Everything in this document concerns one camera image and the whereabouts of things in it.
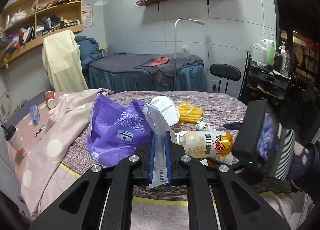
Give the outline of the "dark sleeved right forearm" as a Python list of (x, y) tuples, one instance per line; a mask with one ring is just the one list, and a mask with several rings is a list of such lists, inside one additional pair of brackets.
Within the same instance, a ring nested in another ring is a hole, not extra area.
[(292, 192), (303, 191), (319, 200), (319, 145), (295, 142), (286, 179)]

